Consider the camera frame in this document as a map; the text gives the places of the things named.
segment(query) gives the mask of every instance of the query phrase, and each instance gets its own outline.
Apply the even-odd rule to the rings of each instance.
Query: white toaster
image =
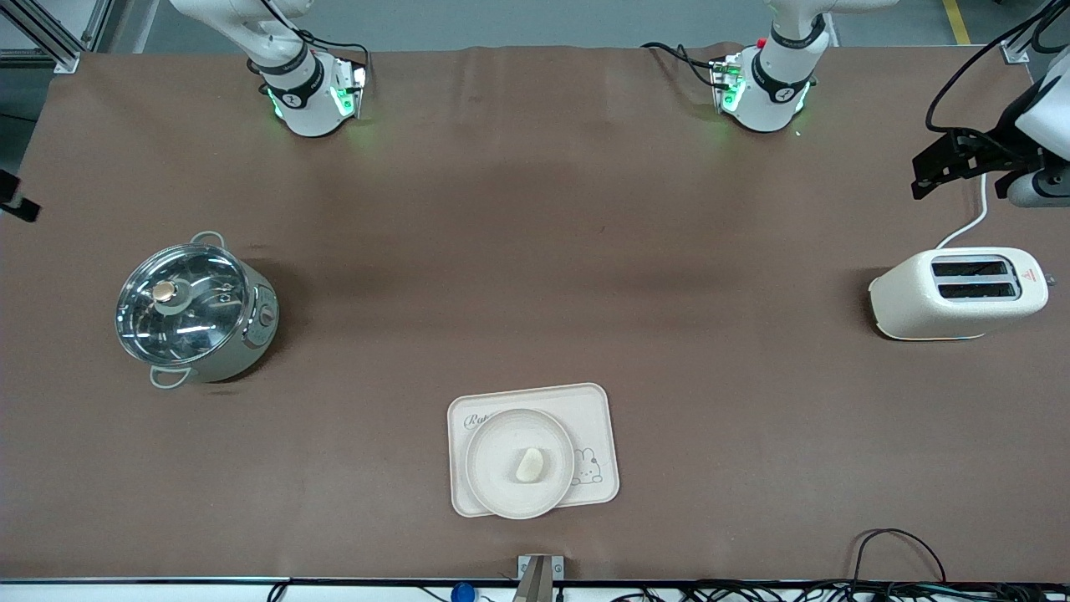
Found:
[[[975,339],[1048,304],[1040,264],[1020,248],[918,252],[869,287],[881,333],[901,341]]]

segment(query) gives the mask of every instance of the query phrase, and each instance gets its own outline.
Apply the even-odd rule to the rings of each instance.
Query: brown table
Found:
[[[771,135],[645,50],[384,53],[367,120],[324,139],[244,57],[86,57],[24,164],[41,221],[0,227],[0,572],[494,576],[555,552],[584,578],[830,577],[898,526],[954,580],[1066,581],[1061,287],[968,343],[886,341],[865,304],[975,211],[975,183],[908,188],[972,51],[832,50]],[[1026,86],[993,57],[939,120],[987,126]],[[245,379],[156,391],[116,295],[205,228],[275,283],[280,333]],[[1068,232],[993,199],[962,242],[1068,279]],[[581,382],[610,395],[618,497],[456,515],[446,406]],[[870,551],[866,576],[932,577]]]

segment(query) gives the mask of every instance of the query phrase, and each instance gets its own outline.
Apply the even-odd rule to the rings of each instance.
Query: rabbit illustration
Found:
[[[586,485],[601,481],[601,466],[598,465],[595,451],[591,448],[576,450],[576,475],[572,477],[572,484]]]

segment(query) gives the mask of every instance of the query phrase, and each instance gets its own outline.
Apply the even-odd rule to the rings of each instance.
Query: plate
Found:
[[[530,448],[542,452],[541,478],[522,483],[517,466]],[[522,521],[553,510],[576,470],[572,442],[552,416],[534,410],[495,414],[472,434],[464,473],[476,500],[499,516]]]

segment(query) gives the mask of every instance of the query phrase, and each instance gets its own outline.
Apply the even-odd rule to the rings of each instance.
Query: pot handle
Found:
[[[182,385],[189,379],[189,375],[193,374],[193,372],[194,369],[192,368],[172,370],[159,367],[152,367],[151,369],[149,369],[149,382],[152,383],[152,386],[155,387],[156,389],[163,389],[165,391],[168,391],[170,389],[178,389],[179,387],[182,387]],[[159,375],[162,374],[181,374],[182,377],[179,379],[177,382],[172,383],[171,385],[164,385],[163,383],[159,382]]]
[[[204,230],[203,232],[197,232],[196,234],[194,234],[194,237],[189,238],[189,242],[196,244],[198,242],[203,241],[207,237],[219,238],[219,245],[218,245],[219,248],[227,248],[227,241],[223,237],[223,234],[214,230]]]

